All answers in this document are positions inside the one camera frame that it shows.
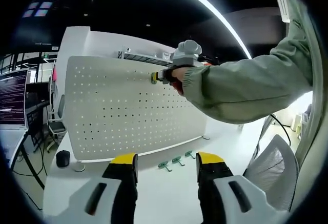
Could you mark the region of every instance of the pegboard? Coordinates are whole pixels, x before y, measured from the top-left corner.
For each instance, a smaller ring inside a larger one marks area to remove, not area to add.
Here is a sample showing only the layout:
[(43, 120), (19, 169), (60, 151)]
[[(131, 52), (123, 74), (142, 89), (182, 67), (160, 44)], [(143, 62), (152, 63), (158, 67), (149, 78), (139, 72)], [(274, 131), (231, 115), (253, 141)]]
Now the pegboard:
[(151, 153), (204, 134), (204, 114), (170, 85), (151, 84), (151, 73), (163, 68), (118, 58), (69, 58), (65, 124), (77, 160)]

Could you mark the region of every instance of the hand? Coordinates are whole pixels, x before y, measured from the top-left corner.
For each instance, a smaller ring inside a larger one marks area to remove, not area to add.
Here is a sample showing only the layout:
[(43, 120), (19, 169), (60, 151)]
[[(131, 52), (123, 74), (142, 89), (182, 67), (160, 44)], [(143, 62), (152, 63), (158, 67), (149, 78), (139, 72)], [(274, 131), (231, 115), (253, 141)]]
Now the hand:
[(183, 96), (182, 82), (185, 77), (185, 73), (189, 68), (179, 68), (172, 71), (172, 77), (177, 78), (179, 81), (170, 83), (170, 85), (178, 91), (178, 93)]
[(185, 77), (185, 73), (189, 68), (179, 68), (172, 71), (172, 77), (177, 78), (179, 81), (183, 82), (183, 78)]

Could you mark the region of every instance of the green hook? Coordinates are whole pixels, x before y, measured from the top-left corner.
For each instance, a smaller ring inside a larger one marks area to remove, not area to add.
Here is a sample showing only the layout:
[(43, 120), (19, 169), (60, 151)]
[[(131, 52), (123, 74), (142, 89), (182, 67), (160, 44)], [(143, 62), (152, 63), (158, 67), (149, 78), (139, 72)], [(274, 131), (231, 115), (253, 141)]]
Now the green hook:
[(181, 156), (178, 156), (178, 157), (172, 159), (172, 163), (173, 163), (173, 164), (179, 163), (181, 166), (185, 166), (185, 164), (182, 164), (182, 163), (180, 162), (180, 159), (181, 159)]
[(193, 151), (187, 151), (185, 154), (184, 154), (184, 156), (185, 157), (188, 157), (188, 156), (191, 156), (193, 159), (196, 159), (191, 153), (192, 153)]
[(168, 169), (168, 167), (166, 167), (168, 163), (169, 163), (168, 161), (161, 162), (161, 163), (158, 165), (158, 167), (159, 167), (160, 169), (166, 168), (167, 171), (171, 172), (172, 169)]

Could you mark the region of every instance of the led light strip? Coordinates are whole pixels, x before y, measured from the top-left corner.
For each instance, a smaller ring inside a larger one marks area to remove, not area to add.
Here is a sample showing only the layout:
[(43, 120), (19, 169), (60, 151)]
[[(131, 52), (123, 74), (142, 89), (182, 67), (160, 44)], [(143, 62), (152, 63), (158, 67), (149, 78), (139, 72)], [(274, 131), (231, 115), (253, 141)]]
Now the led light strip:
[(239, 45), (243, 49), (243, 51), (246, 54), (246, 56), (248, 57), (248, 59), (251, 59), (252, 57), (251, 57), (249, 51), (247, 50), (245, 44), (242, 42), (241, 38), (236, 33), (236, 31), (233, 29), (233, 27), (231, 27), (231, 25), (228, 23), (228, 21), (223, 17), (223, 15), (217, 9), (215, 9), (215, 7), (210, 2), (208, 2), (207, 0), (198, 0), (198, 1), (200, 1), (217, 18), (219, 18), (219, 20), (226, 26), (226, 28), (230, 31), (230, 33), (235, 37), (235, 39), (237, 40), (237, 42), (239, 43)]

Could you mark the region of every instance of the white wall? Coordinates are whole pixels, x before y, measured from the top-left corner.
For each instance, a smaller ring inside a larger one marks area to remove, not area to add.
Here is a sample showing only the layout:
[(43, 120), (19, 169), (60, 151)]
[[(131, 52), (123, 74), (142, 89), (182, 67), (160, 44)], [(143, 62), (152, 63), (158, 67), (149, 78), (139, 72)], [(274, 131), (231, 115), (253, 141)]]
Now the white wall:
[(312, 104), (312, 95), (312, 91), (303, 94), (286, 109), (277, 111), (275, 115), (282, 124), (290, 126), (295, 116), (297, 114), (304, 113), (307, 110), (308, 106)]
[(174, 52), (174, 48), (132, 36), (91, 31), (85, 49), (85, 55), (117, 57), (122, 48), (131, 48), (131, 52), (153, 55), (154, 53)]
[(85, 42), (88, 38), (90, 27), (68, 27), (61, 40), (60, 50), (57, 56), (57, 87), (58, 95), (55, 106), (59, 103), (59, 97), (65, 93), (65, 79), (67, 61), (70, 56), (84, 56)]
[(147, 55), (162, 52), (172, 53), (175, 50), (172, 47), (142, 38), (90, 31), (90, 27), (68, 27), (57, 56), (58, 96), (56, 105), (58, 105), (59, 97), (65, 93), (67, 61), (70, 56), (117, 57), (123, 47), (131, 48), (131, 52)]

